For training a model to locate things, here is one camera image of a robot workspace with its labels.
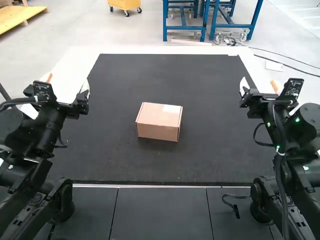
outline cardboard box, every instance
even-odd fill
[[[178,142],[182,106],[143,102],[135,120],[140,138]]]

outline blue metal cart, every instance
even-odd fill
[[[172,5],[172,4],[184,4],[188,3],[190,5]],[[204,4],[203,10],[203,23],[202,26],[188,26],[186,22],[185,9],[193,9],[194,18],[198,16],[198,6],[199,0],[163,0],[163,41],[166,42],[168,40],[167,34],[168,30],[191,30],[191,31],[201,31],[200,41],[204,42],[206,37],[206,27],[208,22],[208,13],[209,13],[209,5],[210,1],[208,0],[206,4]],[[169,9],[180,9],[181,14],[181,25],[180,26],[167,26],[167,18]]]
[[[251,40],[263,1],[264,0],[257,0],[255,11],[250,24],[236,24],[231,19],[235,11],[236,0],[230,0],[229,2],[220,2],[220,0],[215,0],[213,2],[210,2],[210,0],[201,0],[200,16],[204,16],[204,12],[208,12],[208,10],[206,11],[208,5],[207,2],[210,2],[210,7],[214,7],[209,39],[214,39],[217,28],[240,28],[250,30],[246,39]],[[226,12],[224,8],[230,8],[231,10],[230,12]],[[222,17],[227,22],[226,24],[217,24],[218,11],[221,13]]]

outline concrete floor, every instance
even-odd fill
[[[269,1],[292,20],[320,38],[320,0]]]
[[[110,13],[105,0],[30,0],[30,5],[48,6],[50,13],[34,17],[28,27],[16,27],[0,36],[1,83],[12,97],[21,96],[23,89],[50,71],[71,46],[170,45],[162,42],[162,1],[141,2],[142,14],[133,10],[130,17],[124,17],[120,10]],[[255,6],[256,0],[238,1],[234,22],[250,22]],[[167,21],[172,23],[179,18]],[[247,44],[320,66],[320,39],[267,0],[263,3],[252,40]],[[253,51],[320,75],[319,69]],[[269,71],[269,74],[282,83],[290,77],[304,78],[303,102],[320,104],[317,92],[320,79],[288,68],[284,72]]]

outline black platform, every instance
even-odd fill
[[[235,199],[240,219],[222,203],[224,193],[248,188],[75,187],[75,213],[56,225],[51,240],[281,240],[275,226],[258,224],[250,199]],[[47,224],[35,238],[47,240]]]
[[[219,185],[273,174],[275,151],[252,139],[261,121],[239,108],[243,77],[252,83],[238,56],[101,54],[88,76],[89,115],[65,122],[69,148],[55,151],[51,176]],[[142,102],[183,106],[178,143],[137,138]],[[264,129],[258,138],[270,141]]]

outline orange tab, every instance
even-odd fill
[[[46,80],[46,82],[50,83],[51,79],[52,79],[52,73],[50,73],[50,75],[49,75],[48,79]]]
[[[272,80],[271,82],[271,85],[272,85],[272,87],[273,87],[273,90],[274,90],[274,92],[276,93],[276,94],[278,94],[278,86],[277,86],[277,83],[276,83],[276,81],[274,81],[274,80]]]

